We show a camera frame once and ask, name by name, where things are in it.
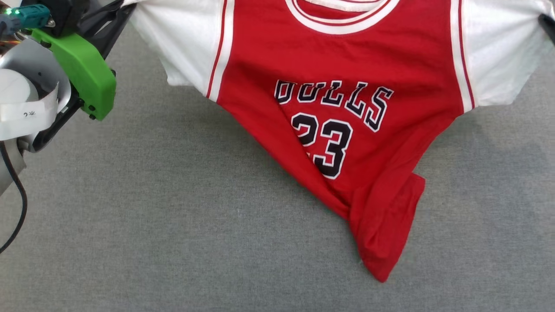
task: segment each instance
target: white stripe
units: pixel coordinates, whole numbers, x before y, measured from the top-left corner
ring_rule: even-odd
[[[461,47],[464,42],[461,42],[460,24],[458,19],[460,1],[464,0],[451,0],[451,44],[453,46],[453,62],[455,64],[455,72],[457,74],[459,89],[461,90],[463,110],[467,113],[472,110],[472,98],[468,88],[468,83],[466,81],[465,67],[462,61]]]
[[[366,12],[373,10],[380,2],[387,0],[350,0],[350,2],[342,0],[306,0],[309,3],[316,4],[331,9],[341,10],[345,12]]]
[[[366,17],[374,14],[374,12],[378,11],[382,6],[384,6],[385,2],[381,2],[381,3],[373,3],[373,7],[369,8],[368,10],[366,10],[367,12],[364,14],[361,14],[359,16],[356,17],[352,17],[352,18],[346,18],[346,19],[329,19],[329,18],[320,18],[320,17],[316,17],[316,16],[312,16],[308,13],[306,13],[305,11],[303,11],[299,5],[299,0],[293,0],[295,2],[295,5],[297,6],[297,10],[304,15],[305,17],[318,21],[318,22],[322,22],[322,23],[330,23],[330,24],[347,24],[347,23],[352,23],[352,22],[356,22],[356,21],[360,21],[361,19],[365,19]]]
[[[231,55],[231,45],[233,43],[233,12],[235,8],[235,0],[228,0],[228,6],[225,9],[225,25],[224,25],[224,41],[221,46],[220,58],[216,60],[216,71],[212,81],[212,90],[208,98],[213,102],[218,100],[220,95],[221,80],[224,76],[225,68],[228,66],[229,57]]]
[[[356,33],[359,31],[363,31],[364,29],[368,29],[373,25],[377,24],[381,21],[384,17],[386,17],[393,9],[397,6],[400,0],[391,0],[385,7],[382,8],[376,15],[369,17],[359,23],[352,24],[352,25],[345,25],[345,26],[336,26],[336,25],[325,25],[319,22],[312,21],[300,13],[293,4],[293,0],[285,0],[287,7],[293,14],[293,16],[301,22],[304,26],[307,26],[315,31],[326,33],[326,34],[350,34]]]

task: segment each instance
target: screw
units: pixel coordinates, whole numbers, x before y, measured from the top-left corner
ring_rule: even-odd
[[[50,49],[50,47],[52,46],[51,43],[48,43],[46,41],[41,41],[41,45],[47,49]]]

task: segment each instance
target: black cable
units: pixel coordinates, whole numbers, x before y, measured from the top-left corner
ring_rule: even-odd
[[[27,215],[27,193],[25,192],[25,189],[23,188],[23,184],[21,183],[21,181],[19,180],[19,177],[17,176],[17,172],[14,169],[12,162],[9,160],[8,149],[6,148],[6,144],[4,143],[4,141],[0,141],[0,154],[2,155],[2,159],[4,159],[4,163],[8,168],[9,174],[12,176],[12,179],[15,182],[17,189],[19,190],[19,193],[21,194],[21,200],[23,202],[23,208],[21,209],[21,217],[19,218],[19,223],[17,224],[16,229],[13,231],[12,236],[8,239],[8,241],[4,244],[4,246],[0,247],[0,254],[1,254],[16,239],[17,234],[19,234],[19,231],[23,226],[23,222],[25,222],[25,216]]]

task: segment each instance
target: red jersey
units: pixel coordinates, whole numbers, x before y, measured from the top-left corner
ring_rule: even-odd
[[[551,47],[541,13],[550,2],[146,0],[133,23],[170,84],[220,104],[348,221],[384,282],[424,191],[415,166],[458,116],[512,103]]]

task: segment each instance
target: white sleeve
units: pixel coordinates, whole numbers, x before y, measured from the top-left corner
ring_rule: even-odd
[[[554,48],[538,22],[541,14],[555,17],[553,3],[461,1],[462,45],[475,106],[512,104]]]
[[[168,83],[192,85],[207,96],[221,54],[225,1],[125,0],[122,6],[133,3],[130,22],[160,58]]]

